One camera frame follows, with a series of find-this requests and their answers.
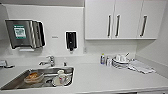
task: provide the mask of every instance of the cabinet handle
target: cabinet handle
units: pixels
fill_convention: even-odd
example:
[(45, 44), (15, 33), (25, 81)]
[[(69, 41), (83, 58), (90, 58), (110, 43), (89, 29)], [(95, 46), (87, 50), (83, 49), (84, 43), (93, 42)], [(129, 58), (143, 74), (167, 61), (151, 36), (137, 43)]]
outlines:
[(120, 24), (120, 15), (117, 16), (117, 30), (115, 35), (116, 37), (118, 36), (119, 24)]
[(108, 34), (107, 36), (110, 36), (110, 24), (111, 24), (111, 15), (109, 15), (109, 26), (108, 26)]
[(145, 32), (146, 21), (147, 21), (147, 16), (144, 16), (142, 32), (141, 32), (141, 35), (140, 35), (141, 37), (144, 35), (144, 32)]

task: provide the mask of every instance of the dish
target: dish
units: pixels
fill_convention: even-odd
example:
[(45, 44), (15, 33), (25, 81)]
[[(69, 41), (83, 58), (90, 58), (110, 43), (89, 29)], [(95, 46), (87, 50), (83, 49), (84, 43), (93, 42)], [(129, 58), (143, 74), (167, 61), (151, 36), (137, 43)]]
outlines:
[(33, 72), (29, 74), (25, 79), (24, 82), (28, 84), (38, 83), (44, 78), (44, 73)]
[(71, 81), (71, 76), (66, 76), (64, 84), (60, 83), (60, 78), (58, 76), (54, 77), (52, 80), (53, 86), (65, 86)]
[(118, 63), (129, 63), (129, 60), (127, 59), (126, 61), (117, 61), (115, 58), (113, 59), (115, 62), (118, 62)]
[(115, 61), (114, 59), (112, 59), (112, 65), (116, 68), (127, 68), (127, 66), (129, 65), (129, 63), (124, 62), (124, 63), (120, 63)]

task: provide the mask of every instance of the white wall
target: white wall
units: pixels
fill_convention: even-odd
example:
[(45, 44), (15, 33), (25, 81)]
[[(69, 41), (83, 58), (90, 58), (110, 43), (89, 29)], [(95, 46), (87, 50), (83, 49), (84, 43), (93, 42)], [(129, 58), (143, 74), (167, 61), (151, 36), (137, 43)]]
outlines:
[(85, 0), (0, 0), (2, 4), (45, 5), (45, 6), (77, 6), (84, 7)]
[[(44, 26), (46, 45), (35, 52), (19, 52), (12, 50), (8, 41), (2, 41), (9, 48), (7, 56), (33, 57), (33, 56), (66, 56), (83, 54), (83, 7), (59, 7), (59, 6), (32, 6), (32, 5), (5, 5), (9, 19), (37, 20)], [(77, 46), (73, 54), (66, 48), (66, 31), (77, 32)]]
[(138, 56), (168, 66), (168, 3), (157, 40), (139, 40), (137, 45)]
[[(45, 57), (54, 55), (55, 57), (86, 56), (90, 57), (96, 54), (99, 58), (102, 53), (114, 56), (116, 54), (127, 54), (129, 58), (134, 58), (136, 53), (136, 40), (84, 40), (84, 19), (82, 7), (59, 7), (59, 6), (31, 6), (31, 5), (5, 5), (9, 19), (31, 19), (42, 21), (44, 24), (44, 34), (46, 46), (35, 52), (19, 52), (18, 49), (11, 49), (8, 40), (1, 40), (0, 58), (8, 59), (12, 64), (31, 65), (38, 63), (19, 63), (17, 58), (26, 58), (24, 62), (33, 62), (36, 57)], [(78, 31), (78, 49), (74, 54), (66, 50), (65, 31)]]

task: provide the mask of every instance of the bowl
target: bowl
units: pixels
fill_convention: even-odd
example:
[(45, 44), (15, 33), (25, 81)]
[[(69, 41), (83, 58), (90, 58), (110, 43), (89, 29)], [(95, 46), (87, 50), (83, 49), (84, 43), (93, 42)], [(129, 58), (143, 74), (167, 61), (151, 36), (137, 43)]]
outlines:
[(44, 73), (33, 72), (24, 79), (24, 82), (28, 84), (39, 83), (43, 80), (43, 78)]

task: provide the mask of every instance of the kitchen faucet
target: kitchen faucet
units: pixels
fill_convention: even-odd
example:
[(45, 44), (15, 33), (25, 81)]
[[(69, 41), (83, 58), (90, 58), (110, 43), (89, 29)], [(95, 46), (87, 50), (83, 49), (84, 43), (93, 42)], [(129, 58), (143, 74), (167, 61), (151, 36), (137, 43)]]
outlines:
[(49, 58), (48, 62), (41, 62), (39, 65), (51, 64), (51, 67), (55, 66), (54, 56), (48, 56), (47, 58)]

